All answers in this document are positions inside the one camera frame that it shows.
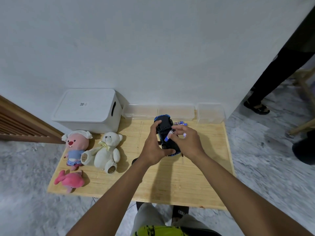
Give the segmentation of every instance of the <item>pink beaver plush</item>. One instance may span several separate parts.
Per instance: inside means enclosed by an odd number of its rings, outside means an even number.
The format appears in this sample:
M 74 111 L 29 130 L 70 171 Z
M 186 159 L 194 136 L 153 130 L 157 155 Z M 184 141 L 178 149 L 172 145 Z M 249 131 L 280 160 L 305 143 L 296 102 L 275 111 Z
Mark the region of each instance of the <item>pink beaver plush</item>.
M 73 131 L 70 134 L 62 136 L 61 140 L 65 141 L 68 152 L 65 158 L 68 157 L 67 166 L 70 170 L 76 170 L 78 167 L 83 166 L 81 163 L 81 155 L 89 146 L 89 139 L 93 138 L 89 131 Z
M 55 179 L 54 184 L 57 185 L 59 182 L 67 188 L 67 193 L 71 193 L 73 188 L 79 188 L 84 185 L 82 178 L 82 171 L 73 172 L 65 175 L 65 170 L 59 172 L 58 177 Z

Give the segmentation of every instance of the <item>hand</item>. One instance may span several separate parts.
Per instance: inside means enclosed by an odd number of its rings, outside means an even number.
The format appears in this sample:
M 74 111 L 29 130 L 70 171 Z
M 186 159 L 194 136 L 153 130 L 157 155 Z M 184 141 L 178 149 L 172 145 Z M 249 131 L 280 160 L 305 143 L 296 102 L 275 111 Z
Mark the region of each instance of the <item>hand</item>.
M 185 125 L 174 125 L 172 128 L 175 129 L 175 132 L 171 135 L 171 139 L 178 145 L 184 156 L 194 162 L 197 157 L 205 155 L 196 130 Z M 184 139 L 177 136 L 184 133 L 186 133 Z
M 167 155 L 174 154 L 174 149 L 162 149 L 159 147 L 156 136 L 156 128 L 162 121 L 156 121 L 153 123 L 150 129 L 150 134 L 144 143 L 144 147 L 137 161 L 144 161 L 148 166 L 155 165 Z

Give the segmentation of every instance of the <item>wooden door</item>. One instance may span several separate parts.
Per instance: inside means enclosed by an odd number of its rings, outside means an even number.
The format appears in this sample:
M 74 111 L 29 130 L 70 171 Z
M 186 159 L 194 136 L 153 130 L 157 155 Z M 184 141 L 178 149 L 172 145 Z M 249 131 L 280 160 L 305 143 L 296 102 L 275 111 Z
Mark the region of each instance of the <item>wooden door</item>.
M 63 133 L 0 96 L 0 140 L 61 143 Z

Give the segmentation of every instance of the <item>floor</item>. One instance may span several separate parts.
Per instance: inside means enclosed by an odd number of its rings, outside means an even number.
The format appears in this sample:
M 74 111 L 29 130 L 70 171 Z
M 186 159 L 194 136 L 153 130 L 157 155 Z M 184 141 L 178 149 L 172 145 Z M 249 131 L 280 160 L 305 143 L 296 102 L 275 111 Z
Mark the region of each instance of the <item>floor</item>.
M 298 161 L 285 132 L 312 118 L 295 87 L 267 96 L 260 116 L 242 104 L 226 121 L 237 177 L 315 234 L 315 167 Z M 0 141 L 1 235 L 65 235 L 97 199 L 47 194 L 63 145 Z M 157 205 L 167 224 L 171 208 Z M 116 235 L 129 235 L 137 212 L 131 202 Z M 243 235 L 227 211 L 191 208 L 190 214 L 223 236 Z

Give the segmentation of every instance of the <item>table top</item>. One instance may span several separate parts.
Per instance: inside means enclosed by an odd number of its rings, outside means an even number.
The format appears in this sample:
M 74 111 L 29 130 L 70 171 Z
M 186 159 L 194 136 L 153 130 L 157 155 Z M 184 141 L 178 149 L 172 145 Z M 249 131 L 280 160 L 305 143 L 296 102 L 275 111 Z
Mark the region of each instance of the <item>table top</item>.
M 86 184 L 75 189 L 71 195 L 101 197 L 131 166 L 132 160 L 142 151 L 144 142 L 150 132 L 152 120 L 128 120 L 121 118 L 118 132 L 123 140 L 117 149 L 121 159 L 117 171 L 106 174 L 94 166 L 83 166 L 83 178 Z M 226 170 L 235 175 L 230 146 L 228 143 L 225 124 L 198 124 L 196 120 L 187 122 L 189 127 L 198 131 L 202 146 L 211 158 L 221 164 Z M 94 134 L 90 139 L 88 149 L 99 147 L 101 134 Z M 66 165 L 67 159 L 61 160 L 48 186 L 48 192 L 66 194 L 66 188 L 60 184 L 54 185 L 61 170 L 70 171 Z M 226 209 L 216 192 L 209 185 L 202 172 L 186 157 L 184 165 L 181 154 L 164 157 L 158 164 L 151 166 L 143 177 L 135 195 L 134 201 L 152 202 L 159 204 L 193 206 L 213 209 Z

